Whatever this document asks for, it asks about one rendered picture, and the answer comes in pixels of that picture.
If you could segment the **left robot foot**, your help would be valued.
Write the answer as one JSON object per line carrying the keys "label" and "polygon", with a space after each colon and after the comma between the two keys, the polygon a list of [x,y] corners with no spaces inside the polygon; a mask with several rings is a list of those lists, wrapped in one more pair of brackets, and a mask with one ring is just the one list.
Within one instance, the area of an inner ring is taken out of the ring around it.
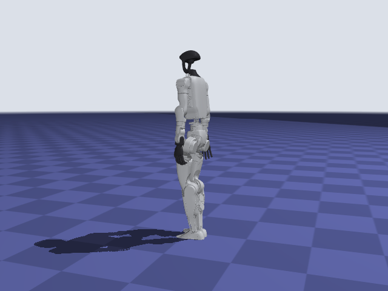
{"label": "left robot foot", "polygon": [[205,239],[204,238],[204,234],[202,231],[194,231],[194,233],[190,233],[190,230],[186,233],[183,233],[181,235],[177,235],[176,236],[177,238],[183,238],[183,239],[197,239],[197,240],[202,240],[202,239]]}

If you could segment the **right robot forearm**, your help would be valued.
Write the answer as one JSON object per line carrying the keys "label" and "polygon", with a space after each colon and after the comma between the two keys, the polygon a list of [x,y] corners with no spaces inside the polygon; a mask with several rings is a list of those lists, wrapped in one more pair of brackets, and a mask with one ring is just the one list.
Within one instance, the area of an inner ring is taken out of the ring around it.
{"label": "right robot forearm", "polygon": [[[208,126],[209,126],[209,121],[210,121],[210,114],[207,115],[206,118],[201,118],[200,121],[201,121],[201,124],[202,124],[202,129],[205,130],[205,131],[206,131],[206,134],[207,134],[207,132],[208,132],[208,129],[207,129],[207,128],[208,128]],[[206,139],[208,139],[208,136],[207,136]]]}

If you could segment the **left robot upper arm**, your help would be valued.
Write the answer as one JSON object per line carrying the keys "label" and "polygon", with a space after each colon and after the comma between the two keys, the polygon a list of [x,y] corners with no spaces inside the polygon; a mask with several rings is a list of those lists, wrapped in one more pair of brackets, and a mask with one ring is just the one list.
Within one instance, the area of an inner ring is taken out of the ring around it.
{"label": "left robot upper arm", "polygon": [[188,89],[190,87],[190,78],[181,78],[176,81],[178,90],[179,106],[182,107],[184,116],[187,114]]}

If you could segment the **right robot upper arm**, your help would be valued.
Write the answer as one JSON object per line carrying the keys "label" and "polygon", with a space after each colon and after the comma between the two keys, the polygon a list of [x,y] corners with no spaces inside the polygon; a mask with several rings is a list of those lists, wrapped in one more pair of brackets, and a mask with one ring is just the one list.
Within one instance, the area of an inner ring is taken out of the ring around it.
{"label": "right robot upper arm", "polygon": [[209,86],[208,86],[207,82],[206,82],[206,88],[207,88],[207,115],[209,115],[209,113],[210,113],[209,96],[208,96]]}

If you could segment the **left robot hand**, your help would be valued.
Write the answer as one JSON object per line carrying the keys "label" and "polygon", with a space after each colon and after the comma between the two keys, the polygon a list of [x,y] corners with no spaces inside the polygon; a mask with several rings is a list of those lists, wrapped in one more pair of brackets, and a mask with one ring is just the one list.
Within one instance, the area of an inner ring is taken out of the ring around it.
{"label": "left robot hand", "polygon": [[179,143],[175,142],[175,151],[174,151],[174,157],[176,158],[176,162],[180,165],[187,164],[187,162],[184,161],[183,157],[183,149],[182,146],[184,145],[184,137],[181,136],[179,139]]}

